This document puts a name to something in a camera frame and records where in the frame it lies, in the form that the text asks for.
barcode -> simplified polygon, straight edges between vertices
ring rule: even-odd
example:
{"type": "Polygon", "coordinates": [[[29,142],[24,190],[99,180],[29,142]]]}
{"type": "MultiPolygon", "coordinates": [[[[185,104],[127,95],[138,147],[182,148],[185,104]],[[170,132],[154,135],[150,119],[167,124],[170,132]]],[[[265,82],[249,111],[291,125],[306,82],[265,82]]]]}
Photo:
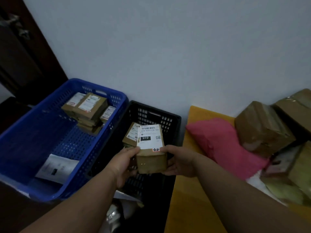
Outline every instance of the barcode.
{"type": "Polygon", "coordinates": [[[142,130],[144,129],[154,129],[155,127],[141,127],[142,130]]]}

forearm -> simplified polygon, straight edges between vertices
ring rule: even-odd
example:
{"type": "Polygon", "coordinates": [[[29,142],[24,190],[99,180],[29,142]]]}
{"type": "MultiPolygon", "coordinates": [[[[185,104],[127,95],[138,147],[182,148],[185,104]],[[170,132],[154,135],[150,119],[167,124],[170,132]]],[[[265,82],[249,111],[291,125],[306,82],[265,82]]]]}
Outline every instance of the forearm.
{"type": "Polygon", "coordinates": [[[197,177],[228,232],[309,232],[288,208],[234,177],[205,156],[193,161],[197,177]]]}
{"type": "Polygon", "coordinates": [[[22,232],[97,232],[116,190],[116,177],[104,169],[73,196],[63,201],[22,232]]]}

hand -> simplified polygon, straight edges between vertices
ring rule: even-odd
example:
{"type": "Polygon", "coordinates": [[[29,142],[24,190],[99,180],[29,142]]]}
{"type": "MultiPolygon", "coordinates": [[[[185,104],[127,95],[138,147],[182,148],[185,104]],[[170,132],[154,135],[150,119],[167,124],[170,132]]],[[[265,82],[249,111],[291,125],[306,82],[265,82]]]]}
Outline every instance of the hand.
{"type": "Polygon", "coordinates": [[[168,168],[162,172],[164,175],[183,175],[187,177],[196,176],[193,167],[194,159],[200,155],[184,147],[167,145],[160,148],[162,152],[169,152],[174,155],[173,158],[167,161],[168,168]]]}
{"type": "Polygon", "coordinates": [[[130,165],[130,159],[137,154],[139,150],[139,147],[123,148],[105,167],[105,169],[112,171],[115,175],[117,180],[117,188],[124,186],[125,181],[130,176],[135,176],[137,174],[137,170],[129,171],[128,167],[130,165]]]}

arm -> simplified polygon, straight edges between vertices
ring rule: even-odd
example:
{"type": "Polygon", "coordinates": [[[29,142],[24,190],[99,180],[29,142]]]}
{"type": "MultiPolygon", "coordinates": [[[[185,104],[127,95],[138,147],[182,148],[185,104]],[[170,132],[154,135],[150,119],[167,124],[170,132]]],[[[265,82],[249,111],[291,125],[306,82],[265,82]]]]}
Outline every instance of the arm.
{"type": "Polygon", "coordinates": [[[310,232],[311,225],[214,161],[172,145],[161,149],[174,157],[166,175],[197,176],[228,232],[310,232]]]}
{"type": "Polygon", "coordinates": [[[130,175],[136,175],[136,171],[128,172],[127,168],[130,158],[138,151],[139,147],[121,150],[102,172],[22,233],[98,232],[116,189],[122,187],[130,175]]]}

person's left hand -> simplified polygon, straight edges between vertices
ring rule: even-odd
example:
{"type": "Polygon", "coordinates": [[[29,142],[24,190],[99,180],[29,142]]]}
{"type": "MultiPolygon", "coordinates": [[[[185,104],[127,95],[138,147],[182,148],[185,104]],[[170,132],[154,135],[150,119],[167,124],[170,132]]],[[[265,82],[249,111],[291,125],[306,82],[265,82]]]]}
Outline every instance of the person's left hand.
{"type": "Polygon", "coordinates": [[[130,165],[130,159],[137,154],[139,150],[139,147],[123,148],[105,167],[105,169],[109,169],[114,173],[117,179],[117,188],[124,186],[125,181],[130,176],[135,176],[137,174],[137,170],[129,171],[128,167],[130,165]]]}

